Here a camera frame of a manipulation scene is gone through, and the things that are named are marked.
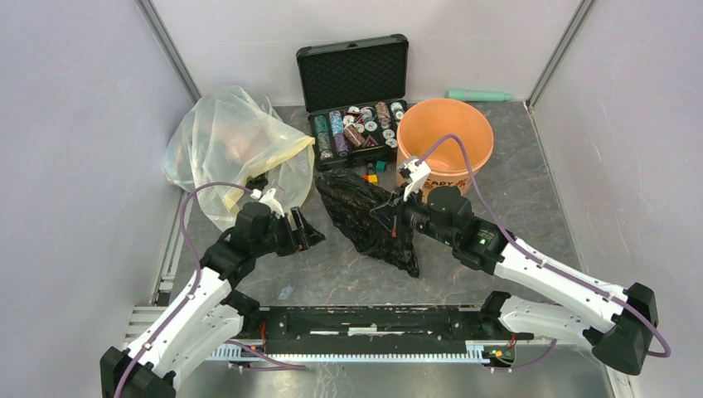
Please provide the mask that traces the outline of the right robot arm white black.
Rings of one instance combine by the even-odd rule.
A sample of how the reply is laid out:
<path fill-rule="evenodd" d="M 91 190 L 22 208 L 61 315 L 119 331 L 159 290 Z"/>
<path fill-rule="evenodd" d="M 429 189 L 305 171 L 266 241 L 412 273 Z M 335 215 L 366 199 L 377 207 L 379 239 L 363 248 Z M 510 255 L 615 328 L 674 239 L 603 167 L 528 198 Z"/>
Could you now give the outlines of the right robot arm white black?
<path fill-rule="evenodd" d="M 640 375 L 654 354 L 650 346 L 658 313 L 652 289 L 607 283 L 542 254 L 475 216 L 456 187 L 436 188 L 427 200 L 398 188 L 370 214 L 394 238 L 419 232 L 449 246 L 469 269 L 510 280 L 549 300 L 533 303 L 514 294 L 490 294 L 478 317 L 489 338 L 508 331 L 549 337 L 588 348 L 604 365 L 630 376 Z"/>

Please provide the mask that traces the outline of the black plastic trash bag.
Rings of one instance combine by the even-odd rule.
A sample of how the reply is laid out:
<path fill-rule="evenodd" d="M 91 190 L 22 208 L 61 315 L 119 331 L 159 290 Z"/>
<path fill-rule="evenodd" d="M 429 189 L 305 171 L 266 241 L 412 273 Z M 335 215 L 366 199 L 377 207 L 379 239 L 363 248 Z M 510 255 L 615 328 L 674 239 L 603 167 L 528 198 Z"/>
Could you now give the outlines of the black plastic trash bag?
<path fill-rule="evenodd" d="M 390 192 L 351 169 L 320 172 L 314 183 L 333 225 L 352 242 L 358 253 L 382 260 L 413 278 L 419 277 L 414 232 L 400 226 L 396 236 L 392 236 L 393 225 L 371 214 L 374 208 L 389 201 Z"/>

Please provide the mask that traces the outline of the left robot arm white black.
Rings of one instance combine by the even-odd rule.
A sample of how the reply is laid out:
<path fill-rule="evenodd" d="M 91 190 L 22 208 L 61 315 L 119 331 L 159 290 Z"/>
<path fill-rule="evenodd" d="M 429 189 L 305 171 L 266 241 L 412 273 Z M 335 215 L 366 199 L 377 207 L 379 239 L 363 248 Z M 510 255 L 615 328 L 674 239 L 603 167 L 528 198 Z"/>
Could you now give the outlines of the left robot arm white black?
<path fill-rule="evenodd" d="M 297 207 L 279 215 L 264 203 L 246 204 L 159 318 L 126 348 L 111 347 L 101 357 L 102 395 L 174 397 L 227 339 L 259 331 L 259 303 L 236 289 L 256 260 L 294 255 L 324 239 Z"/>

